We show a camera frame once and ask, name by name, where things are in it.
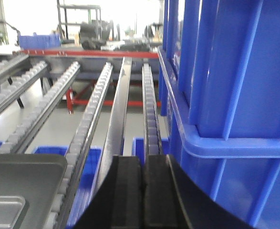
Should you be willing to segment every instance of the conveyor roller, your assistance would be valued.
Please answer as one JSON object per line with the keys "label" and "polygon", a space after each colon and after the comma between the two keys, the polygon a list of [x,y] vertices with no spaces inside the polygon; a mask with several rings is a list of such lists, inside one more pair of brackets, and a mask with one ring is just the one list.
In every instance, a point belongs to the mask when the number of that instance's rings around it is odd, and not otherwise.
{"label": "conveyor roller", "polygon": [[0,62],[0,83],[7,80],[14,73],[20,70],[20,68],[30,66],[30,60],[28,55],[18,55],[9,61]]}
{"label": "conveyor roller", "polygon": [[47,66],[46,62],[39,62],[6,89],[2,90],[0,93],[0,113],[14,100],[18,99],[38,78],[42,77],[47,71]]}
{"label": "conveyor roller", "polygon": [[38,106],[27,116],[21,125],[17,126],[5,143],[0,147],[1,154],[23,154],[41,126],[53,111],[66,90],[71,86],[77,73],[80,71],[78,62],[74,62],[69,69],[58,79],[47,92]]}

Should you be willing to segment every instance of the metal tray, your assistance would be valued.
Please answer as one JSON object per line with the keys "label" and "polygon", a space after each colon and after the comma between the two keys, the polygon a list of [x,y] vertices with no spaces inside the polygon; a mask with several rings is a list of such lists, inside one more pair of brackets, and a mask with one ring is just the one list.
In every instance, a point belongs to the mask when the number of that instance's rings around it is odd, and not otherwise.
{"label": "metal tray", "polygon": [[0,196],[0,229],[13,229],[24,206],[23,197]]}
{"label": "metal tray", "polygon": [[0,204],[0,229],[42,229],[66,167],[60,155],[0,155],[0,198],[18,197],[12,212]]}

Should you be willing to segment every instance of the aluminum rail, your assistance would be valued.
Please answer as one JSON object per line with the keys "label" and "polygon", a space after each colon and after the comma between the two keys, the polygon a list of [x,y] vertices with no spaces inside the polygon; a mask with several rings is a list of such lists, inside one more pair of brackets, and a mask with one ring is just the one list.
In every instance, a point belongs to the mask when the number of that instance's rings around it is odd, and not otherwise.
{"label": "aluminum rail", "polygon": [[144,115],[144,153],[148,155],[162,154],[160,127],[156,106],[153,75],[150,66],[145,63],[142,68],[142,93]]}
{"label": "aluminum rail", "polygon": [[28,64],[30,66],[30,60],[28,55],[18,55],[8,62],[0,62],[0,83],[7,80],[11,75],[15,74],[19,68]]}
{"label": "aluminum rail", "polygon": [[59,193],[53,202],[52,211],[44,227],[45,229],[52,229],[54,225],[56,229],[66,228],[75,193],[108,91],[112,69],[113,66],[109,62],[106,63],[91,94],[83,118],[66,152],[65,157],[68,161],[68,167]]}
{"label": "aluminum rail", "polygon": [[93,180],[92,199],[108,174],[114,155],[121,155],[124,146],[124,126],[129,93],[132,58],[124,57],[111,109],[110,122],[101,160]]}
{"label": "aluminum rail", "polygon": [[1,154],[23,154],[25,152],[55,106],[71,86],[79,71],[80,64],[74,62],[42,98],[38,106],[2,144],[0,147]]}
{"label": "aluminum rail", "polygon": [[47,72],[48,64],[39,62],[0,93],[0,114]]}

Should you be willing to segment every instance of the metal shelving rack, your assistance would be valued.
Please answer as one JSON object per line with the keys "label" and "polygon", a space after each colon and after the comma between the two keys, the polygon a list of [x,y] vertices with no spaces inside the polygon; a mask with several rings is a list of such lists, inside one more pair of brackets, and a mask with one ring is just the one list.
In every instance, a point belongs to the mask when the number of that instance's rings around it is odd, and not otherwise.
{"label": "metal shelving rack", "polygon": [[[62,22],[61,9],[64,10],[64,22]],[[95,10],[95,29],[97,31],[96,38],[99,39],[99,26],[102,24],[101,17],[101,7],[97,5],[64,5],[60,4],[60,0],[57,0],[57,10],[58,10],[58,24],[60,39],[62,37],[62,25],[65,26],[65,37],[69,39],[68,26],[80,26],[81,23],[69,23],[67,10],[88,10],[88,22],[91,23],[90,10]]]}

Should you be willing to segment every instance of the blue crate rib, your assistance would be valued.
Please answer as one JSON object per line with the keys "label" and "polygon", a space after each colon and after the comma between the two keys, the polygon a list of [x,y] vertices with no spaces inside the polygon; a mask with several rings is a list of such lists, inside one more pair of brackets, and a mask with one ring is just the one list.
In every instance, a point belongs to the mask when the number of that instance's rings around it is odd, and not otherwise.
{"label": "blue crate rib", "polygon": [[244,78],[246,75],[246,70],[247,70],[247,66],[249,63],[249,58],[250,58],[250,54],[251,54],[251,50],[252,50],[252,46],[253,46],[253,42],[254,42],[254,37],[256,34],[261,10],[263,7],[263,2],[264,2],[264,0],[257,1],[257,5],[254,7],[253,13],[249,20],[249,27],[248,27],[248,31],[246,34],[244,47],[243,47],[243,50],[241,53],[239,66],[238,66],[237,74],[235,77],[236,79],[235,79],[235,83],[233,86],[233,92],[232,92],[231,100],[230,100],[229,107],[228,107],[229,111],[227,113],[227,117],[225,120],[225,126],[224,126],[224,130],[223,130],[223,135],[222,135],[222,137],[225,140],[228,140],[229,134],[230,134],[230,131],[232,128],[234,115],[235,115],[237,104],[239,101],[239,96],[240,96],[241,88],[243,85],[243,81],[244,81]]}

